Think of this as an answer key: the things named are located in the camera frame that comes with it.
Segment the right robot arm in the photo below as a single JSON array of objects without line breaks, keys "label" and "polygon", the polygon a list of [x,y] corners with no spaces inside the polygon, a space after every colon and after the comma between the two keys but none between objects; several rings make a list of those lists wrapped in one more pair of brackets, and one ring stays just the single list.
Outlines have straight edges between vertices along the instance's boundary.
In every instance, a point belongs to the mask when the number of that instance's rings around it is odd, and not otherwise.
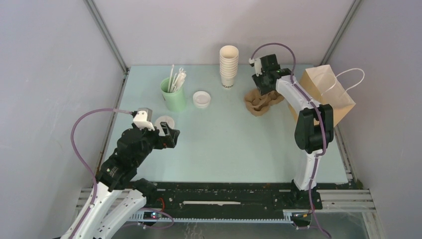
[{"label": "right robot arm", "polygon": [[306,153],[306,158],[294,177],[297,190],[290,193],[289,200],[295,208],[302,208],[310,200],[305,190],[316,186],[319,158],[333,141],[333,108],[312,98],[290,69],[280,67],[276,55],[250,58],[249,65],[255,70],[252,79],[259,93],[279,93],[297,113],[294,138],[298,148]]}]

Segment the brown pulp cup carrier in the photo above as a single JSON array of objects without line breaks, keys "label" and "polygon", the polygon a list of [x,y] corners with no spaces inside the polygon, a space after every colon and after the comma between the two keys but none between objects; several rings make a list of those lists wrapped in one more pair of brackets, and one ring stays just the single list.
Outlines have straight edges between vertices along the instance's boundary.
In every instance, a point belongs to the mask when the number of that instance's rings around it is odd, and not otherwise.
[{"label": "brown pulp cup carrier", "polygon": [[271,106],[283,100],[284,97],[276,91],[261,95],[258,89],[253,89],[244,96],[246,109],[256,117],[264,115]]}]

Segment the stack of paper cups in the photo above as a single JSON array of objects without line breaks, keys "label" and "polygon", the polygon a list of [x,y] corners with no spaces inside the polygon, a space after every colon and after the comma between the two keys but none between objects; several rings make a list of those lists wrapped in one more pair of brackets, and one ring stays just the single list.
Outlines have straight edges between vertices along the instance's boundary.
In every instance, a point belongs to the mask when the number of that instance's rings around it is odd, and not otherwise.
[{"label": "stack of paper cups", "polygon": [[219,72],[221,84],[225,89],[234,85],[234,78],[238,70],[239,51],[233,45],[223,46],[219,51]]}]

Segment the white plastic lids stack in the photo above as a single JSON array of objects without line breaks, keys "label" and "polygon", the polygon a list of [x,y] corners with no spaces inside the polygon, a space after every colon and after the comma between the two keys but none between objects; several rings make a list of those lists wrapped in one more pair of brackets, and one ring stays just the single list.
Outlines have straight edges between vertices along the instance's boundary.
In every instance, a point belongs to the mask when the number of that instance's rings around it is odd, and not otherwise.
[{"label": "white plastic lids stack", "polygon": [[211,96],[208,92],[197,91],[193,94],[193,103],[197,108],[205,109],[211,103]]}]

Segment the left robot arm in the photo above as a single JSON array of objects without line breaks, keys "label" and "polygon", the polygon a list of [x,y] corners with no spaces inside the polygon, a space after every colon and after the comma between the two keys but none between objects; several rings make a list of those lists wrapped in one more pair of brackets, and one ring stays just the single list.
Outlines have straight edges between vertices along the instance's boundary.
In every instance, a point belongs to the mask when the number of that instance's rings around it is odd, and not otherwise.
[{"label": "left robot arm", "polygon": [[109,239],[129,217],[142,207],[157,202],[155,185],[142,178],[133,183],[126,198],[113,210],[113,202],[126,189],[137,174],[138,167],[154,149],[174,148],[180,131],[161,122],[161,130],[139,129],[136,125],[125,130],[117,141],[113,154],[96,175],[96,188],[64,239]]}]

